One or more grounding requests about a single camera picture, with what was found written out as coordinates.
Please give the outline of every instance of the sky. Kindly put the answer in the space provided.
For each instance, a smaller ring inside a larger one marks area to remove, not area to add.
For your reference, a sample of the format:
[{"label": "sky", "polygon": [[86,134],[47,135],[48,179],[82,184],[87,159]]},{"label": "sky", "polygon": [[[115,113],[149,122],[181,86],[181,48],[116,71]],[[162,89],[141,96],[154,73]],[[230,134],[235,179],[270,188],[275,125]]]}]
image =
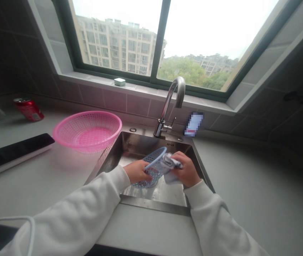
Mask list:
[{"label": "sky", "polygon": [[[165,57],[216,53],[241,58],[278,0],[172,0]],[[161,0],[73,0],[76,15],[139,23],[157,33]]]}]

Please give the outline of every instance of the dish rag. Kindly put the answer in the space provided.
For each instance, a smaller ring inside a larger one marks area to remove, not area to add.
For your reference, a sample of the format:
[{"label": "dish rag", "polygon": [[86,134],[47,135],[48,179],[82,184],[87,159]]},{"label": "dish rag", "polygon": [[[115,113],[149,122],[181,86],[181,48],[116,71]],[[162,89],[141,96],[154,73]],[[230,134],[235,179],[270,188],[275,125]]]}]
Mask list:
[{"label": "dish rag", "polygon": [[170,170],[174,168],[182,169],[182,163],[179,161],[170,158],[173,154],[172,153],[166,153],[162,156],[160,160],[160,164],[163,168],[163,173],[164,173],[164,179],[166,184],[181,184],[181,181],[170,172]]}]

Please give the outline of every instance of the charging cable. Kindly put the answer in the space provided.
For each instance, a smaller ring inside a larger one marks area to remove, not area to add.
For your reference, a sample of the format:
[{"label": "charging cable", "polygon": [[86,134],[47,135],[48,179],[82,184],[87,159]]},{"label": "charging cable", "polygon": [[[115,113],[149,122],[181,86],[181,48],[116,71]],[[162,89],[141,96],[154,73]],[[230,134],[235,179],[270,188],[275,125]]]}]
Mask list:
[{"label": "charging cable", "polygon": [[14,217],[3,217],[0,218],[0,221],[3,220],[27,220],[31,226],[31,231],[30,231],[30,242],[28,245],[28,252],[27,256],[32,255],[32,250],[33,250],[33,241],[34,241],[34,234],[35,234],[35,221],[32,217],[30,216],[14,216]]}]

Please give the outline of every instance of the blue basket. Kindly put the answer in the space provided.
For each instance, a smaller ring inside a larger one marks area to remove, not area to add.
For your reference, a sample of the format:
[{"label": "blue basket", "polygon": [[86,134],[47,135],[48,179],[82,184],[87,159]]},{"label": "blue basket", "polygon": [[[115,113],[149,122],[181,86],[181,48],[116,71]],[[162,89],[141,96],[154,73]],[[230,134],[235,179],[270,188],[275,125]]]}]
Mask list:
[{"label": "blue basket", "polygon": [[166,150],[167,150],[166,147],[161,147],[142,159],[143,161],[150,163],[145,167],[144,172],[149,174],[151,177],[153,177],[153,179],[151,180],[151,182],[148,181],[137,182],[133,184],[134,187],[137,188],[152,187],[159,180],[159,178],[161,178],[162,175],[164,175],[163,168],[160,164],[160,160],[161,157],[166,153]]}]

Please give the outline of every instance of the person's left hand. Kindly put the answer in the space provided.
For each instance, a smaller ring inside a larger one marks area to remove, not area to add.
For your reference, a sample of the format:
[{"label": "person's left hand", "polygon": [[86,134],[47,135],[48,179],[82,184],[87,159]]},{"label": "person's left hand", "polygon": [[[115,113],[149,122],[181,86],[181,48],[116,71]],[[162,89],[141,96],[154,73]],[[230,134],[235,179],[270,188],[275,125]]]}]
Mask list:
[{"label": "person's left hand", "polygon": [[151,181],[153,178],[144,172],[144,168],[148,165],[148,162],[143,160],[137,160],[123,167],[126,171],[130,184],[135,184],[139,181]]}]

